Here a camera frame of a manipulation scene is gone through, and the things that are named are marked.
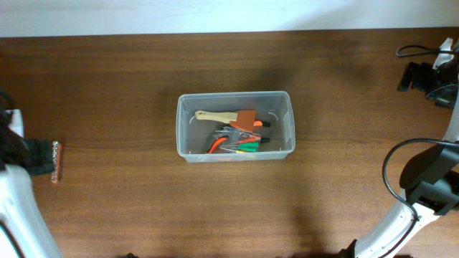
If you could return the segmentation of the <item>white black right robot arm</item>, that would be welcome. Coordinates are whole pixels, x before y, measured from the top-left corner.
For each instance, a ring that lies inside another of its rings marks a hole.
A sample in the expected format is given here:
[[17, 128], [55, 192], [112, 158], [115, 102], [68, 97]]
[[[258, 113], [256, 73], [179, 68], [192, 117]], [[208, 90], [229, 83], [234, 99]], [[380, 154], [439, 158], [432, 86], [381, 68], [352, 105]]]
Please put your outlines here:
[[340, 257], [395, 257], [424, 226], [458, 209], [458, 58], [438, 58], [434, 64], [409, 63], [397, 87], [423, 91], [428, 100], [453, 111], [442, 140], [423, 138], [430, 148], [404, 167], [401, 193], [384, 218], [365, 236], [339, 252]]

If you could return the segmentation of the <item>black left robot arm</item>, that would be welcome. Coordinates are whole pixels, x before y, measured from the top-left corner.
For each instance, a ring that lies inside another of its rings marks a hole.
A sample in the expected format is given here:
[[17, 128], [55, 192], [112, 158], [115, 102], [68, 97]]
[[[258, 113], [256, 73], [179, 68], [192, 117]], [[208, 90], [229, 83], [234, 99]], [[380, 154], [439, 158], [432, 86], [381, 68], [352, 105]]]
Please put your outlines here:
[[1, 256], [61, 257], [33, 192], [33, 176], [62, 177], [57, 140], [24, 137], [21, 110], [1, 92]]

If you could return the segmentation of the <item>orange bit holder strip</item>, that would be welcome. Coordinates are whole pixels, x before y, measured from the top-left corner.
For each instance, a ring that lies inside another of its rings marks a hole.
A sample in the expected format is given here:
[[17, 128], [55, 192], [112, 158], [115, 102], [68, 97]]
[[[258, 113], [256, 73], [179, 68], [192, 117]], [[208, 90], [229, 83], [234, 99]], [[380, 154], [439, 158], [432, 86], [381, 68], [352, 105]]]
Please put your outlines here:
[[58, 184], [62, 177], [62, 144], [58, 141], [52, 142], [52, 162], [54, 170], [51, 173], [51, 182]]

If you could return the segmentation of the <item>red black diagonal cutters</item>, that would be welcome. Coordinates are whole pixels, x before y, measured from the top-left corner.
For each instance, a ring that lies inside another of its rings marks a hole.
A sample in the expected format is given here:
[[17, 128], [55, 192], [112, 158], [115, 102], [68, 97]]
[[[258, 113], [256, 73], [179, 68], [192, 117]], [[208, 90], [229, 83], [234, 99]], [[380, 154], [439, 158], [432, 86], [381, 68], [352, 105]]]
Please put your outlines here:
[[221, 152], [226, 153], [224, 151], [221, 151], [218, 147], [218, 145], [222, 143], [223, 140], [224, 138], [215, 139], [215, 141], [211, 144], [211, 146], [207, 150], [206, 154], [221, 153]]

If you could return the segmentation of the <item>orange scraper with wooden handle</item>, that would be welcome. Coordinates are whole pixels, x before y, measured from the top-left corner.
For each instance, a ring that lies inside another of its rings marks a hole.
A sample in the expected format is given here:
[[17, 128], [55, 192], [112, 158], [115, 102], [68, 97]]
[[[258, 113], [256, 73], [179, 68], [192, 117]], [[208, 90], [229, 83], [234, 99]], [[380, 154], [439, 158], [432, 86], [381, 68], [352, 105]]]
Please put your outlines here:
[[233, 128], [251, 133], [254, 130], [256, 118], [255, 110], [238, 110], [236, 112], [209, 112], [198, 110], [195, 112], [197, 120], [211, 120], [229, 124]]

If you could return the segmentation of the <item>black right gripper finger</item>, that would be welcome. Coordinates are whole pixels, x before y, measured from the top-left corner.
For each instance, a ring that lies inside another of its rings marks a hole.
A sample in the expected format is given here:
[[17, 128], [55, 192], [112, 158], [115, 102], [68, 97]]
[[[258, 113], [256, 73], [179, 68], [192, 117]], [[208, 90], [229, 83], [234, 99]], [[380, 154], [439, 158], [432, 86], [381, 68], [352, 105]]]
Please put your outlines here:
[[415, 90], [434, 90], [437, 87], [436, 71], [431, 64], [414, 63], [412, 88]]
[[407, 92], [412, 88], [415, 78], [419, 75], [420, 65], [418, 63], [409, 62], [402, 73], [401, 80], [397, 86], [397, 91]]

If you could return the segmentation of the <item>clear box of coloured tubes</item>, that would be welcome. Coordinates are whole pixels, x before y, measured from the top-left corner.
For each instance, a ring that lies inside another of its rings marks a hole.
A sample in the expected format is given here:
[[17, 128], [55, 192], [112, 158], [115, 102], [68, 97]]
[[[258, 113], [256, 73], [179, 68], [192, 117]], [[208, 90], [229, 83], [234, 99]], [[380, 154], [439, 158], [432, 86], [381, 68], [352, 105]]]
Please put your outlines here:
[[216, 129], [215, 133], [216, 139], [224, 138], [218, 147], [227, 153], [256, 153], [262, 142], [262, 137], [258, 134], [228, 126]]

